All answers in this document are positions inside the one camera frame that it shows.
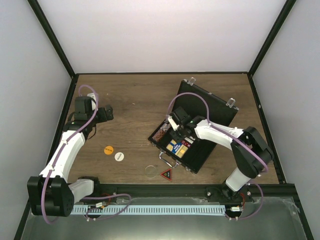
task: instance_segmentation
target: triangle sign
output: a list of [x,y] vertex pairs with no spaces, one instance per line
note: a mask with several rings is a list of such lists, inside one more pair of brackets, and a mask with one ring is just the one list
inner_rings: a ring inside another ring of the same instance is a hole
[[162,177],[164,177],[165,179],[172,181],[172,169],[171,168],[169,168],[168,170],[165,170],[160,175]]

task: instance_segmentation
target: robotic arm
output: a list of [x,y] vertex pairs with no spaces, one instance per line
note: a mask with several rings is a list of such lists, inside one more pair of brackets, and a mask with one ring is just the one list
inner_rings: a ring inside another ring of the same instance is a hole
[[34,215],[42,215],[42,191],[49,171],[52,171],[52,173],[45,190],[44,204],[45,212],[48,216],[69,216],[75,203],[94,192],[98,178],[81,177],[75,183],[68,185],[68,175],[76,155],[85,144],[93,128],[96,128],[96,124],[107,122],[114,118],[112,107],[110,105],[99,107],[89,125],[74,135],[68,142],[67,139],[88,122],[93,116],[95,108],[96,98],[92,93],[75,99],[75,111],[69,116],[67,123],[63,127],[61,141],[50,162],[39,176],[32,176],[28,180],[29,201]]
[[246,129],[227,127],[214,122],[208,123],[208,121],[201,116],[191,119],[182,107],[173,111],[167,120],[172,126],[170,134],[177,143],[186,137],[193,136],[194,138],[220,144],[233,152],[237,168],[222,184],[222,192],[229,200],[231,200],[250,179],[256,178],[263,171],[264,166],[243,146],[223,132],[229,133],[251,147],[251,150],[257,154],[266,165],[274,158],[274,153],[254,127],[249,126]]

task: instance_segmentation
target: gray floor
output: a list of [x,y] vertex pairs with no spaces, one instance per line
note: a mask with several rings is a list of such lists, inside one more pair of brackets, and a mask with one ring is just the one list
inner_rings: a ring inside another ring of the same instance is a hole
[[[247,214],[258,203],[246,204]],[[48,225],[31,217],[24,240],[304,240],[303,228],[290,199],[266,197],[259,214],[242,221],[223,216],[118,216],[87,222],[83,216],[61,217]]]

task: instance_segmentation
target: wooden table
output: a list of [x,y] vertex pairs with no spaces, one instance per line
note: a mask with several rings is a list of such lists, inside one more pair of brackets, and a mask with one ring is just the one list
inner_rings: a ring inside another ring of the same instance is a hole
[[[182,166],[172,170],[172,181],[160,176],[168,165],[159,158],[159,150],[147,140],[164,120],[168,105],[177,94],[181,80],[196,78],[196,83],[227,101],[236,100],[240,108],[231,127],[253,126],[263,133],[255,100],[246,74],[92,74],[80,75],[73,99],[82,84],[92,86],[101,104],[111,104],[114,119],[99,123],[96,135],[86,141],[71,168],[70,183],[81,176],[98,177],[108,184],[220,184],[236,168],[232,152],[218,145],[198,174]],[[89,89],[83,88],[86,95]],[[74,110],[72,101],[69,113]],[[104,148],[112,146],[112,155]],[[115,153],[124,154],[123,161],[115,160]],[[145,168],[153,165],[158,175],[148,178]],[[261,184],[277,184],[273,164],[269,173],[257,179]]]

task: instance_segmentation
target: white wall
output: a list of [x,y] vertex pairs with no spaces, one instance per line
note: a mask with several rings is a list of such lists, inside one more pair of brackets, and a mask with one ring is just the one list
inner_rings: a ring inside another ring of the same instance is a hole
[[26,0],[0,0],[0,238],[14,239],[27,181],[45,166],[70,85]]
[[256,74],[285,177],[320,239],[320,1],[297,1]]
[[39,0],[76,73],[248,71],[285,0]]

